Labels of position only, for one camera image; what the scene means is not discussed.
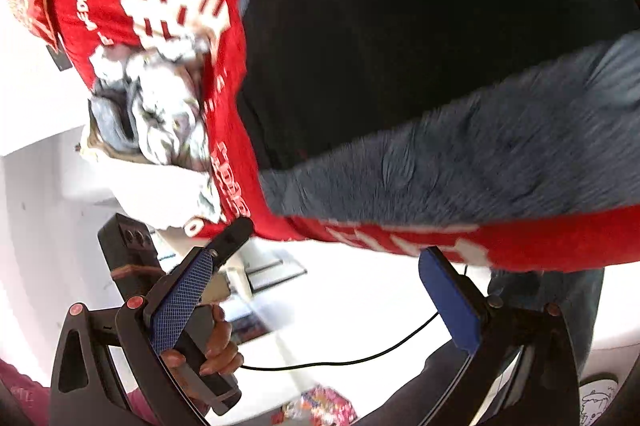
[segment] gray pants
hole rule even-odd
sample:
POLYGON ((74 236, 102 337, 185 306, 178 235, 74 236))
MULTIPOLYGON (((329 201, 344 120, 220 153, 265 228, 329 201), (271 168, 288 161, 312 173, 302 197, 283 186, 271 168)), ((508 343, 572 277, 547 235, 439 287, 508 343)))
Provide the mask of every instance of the gray pants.
MULTIPOLYGON (((604 269, 573 273, 494 271, 489 294, 499 295, 509 306, 530 310, 542 310, 548 302, 558 303, 569 328, 580 374, 591 349, 603 278, 604 269)), ((419 376, 363 417, 358 426, 418 426, 465 360, 466 352, 457 349, 452 341, 445 343, 427 358, 419 376)))

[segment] gray sleeve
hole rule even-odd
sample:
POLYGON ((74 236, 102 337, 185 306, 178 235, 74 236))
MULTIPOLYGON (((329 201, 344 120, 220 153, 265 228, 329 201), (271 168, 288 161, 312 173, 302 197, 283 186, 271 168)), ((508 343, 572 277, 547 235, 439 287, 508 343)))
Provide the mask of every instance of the gray sleeve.
POLYGON ((640 32, 562 56, 287 171, 277 215, 449 225, 640 202, 640 32))

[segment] finger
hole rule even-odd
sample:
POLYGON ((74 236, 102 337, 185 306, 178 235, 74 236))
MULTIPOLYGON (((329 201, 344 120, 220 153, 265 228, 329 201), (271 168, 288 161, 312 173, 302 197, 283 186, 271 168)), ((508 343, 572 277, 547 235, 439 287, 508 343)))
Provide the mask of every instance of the finger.
POLYGON ((217 371, 222 370, 225 366, 234 360, 234 357, 238 353, 238 345, 236 343, 229 343, 226 348, 220 352, 218 356, 213 359, 207 359, 200 367, 201 376, 210 376, 217 371))
POLYGON ((218 304, 213 305, 213 320, 216 322, 225 320, 225 310, 218 304))
POLYGON ((160 357, 168 368, 178 368, 187 361, 177 350, 165 350, 160 357))
POLYGON ((231 323, 227 323, 226 321, 216 323, 209 337, 209 341, 207 341, 205 353, 207 359, 215 358, 215 356, 219 355, 220 352, 225 349, 231 340, 231 332, 231 323))
POLYGON ((229 364, 218 371, 222 376, 230 376, 244 364, 244 356, 238 352, 229 364))

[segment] dark cloth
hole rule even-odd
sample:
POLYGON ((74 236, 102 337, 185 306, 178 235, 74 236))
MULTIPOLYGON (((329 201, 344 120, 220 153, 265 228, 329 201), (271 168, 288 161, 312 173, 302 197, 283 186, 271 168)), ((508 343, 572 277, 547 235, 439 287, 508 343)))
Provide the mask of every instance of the dark cloth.
POLYGON ((640 203, 640 31, 598 43, 287 171, 276 215, 450 225, 640 203))
MULTIPOLYGON (((603 278, 604 269, 571 274, 493 271, 488 292, 500 295, 510 306, 530 310, 542 310, 550 301, 558 303, 569 328, 580 373, 591 348, 603 278)), ((465 361, 466 352, 457 349, 452 341, 445 343, 427 358, 420 375, 400 388, 380 408, 363 417, 358 426, 418 426, 465 361)), ((490 407, 485 417, 491 412, 490 407)))
POLYGON ((248 0, 238 110, 286 170, 640 26, 633 0, 248 0))

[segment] black cable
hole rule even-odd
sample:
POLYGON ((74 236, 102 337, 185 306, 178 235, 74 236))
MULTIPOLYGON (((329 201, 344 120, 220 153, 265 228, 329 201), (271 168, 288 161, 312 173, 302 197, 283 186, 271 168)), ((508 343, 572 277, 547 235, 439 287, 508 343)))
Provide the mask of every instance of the black cable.
POLYGON ((342 361, 342 362, 336 362, 336 361, 307 362, 306 364, 294 364, 293 366, 279 366, 276 368, 265 368, 261 366, 247 366, 243 364, 240 368, 244 368, 245 370, 253 370, 254 372, 287 372, 289 370, 299 370, 300 368, 311 368, 312 366, 350 366, 351 364, 360 364, 361 362, 372 361, 373 359, 386 356, 386 354, 388 354, 389 352, 392 352, 393 350, 398 348, 398 346, 404 345, 404 343, 406 343, 412 337, 414 337, 415 334, 420 332, 424 327, 426 327, 429 323, 431 323, 436 317, 438 317, 437 312, 433 314, 433 316, 431 316, 429 319, 427 319, 426 323, 420 325, 420 327, 414 330, 414 332, 406 336, 404 340, 402 340, 401 342, 399 342, 398 344, 390 348, 387 348, 384 352, 380 352, 375 356, 369 356, 368 358, 356 359, 355 361, 342 361))

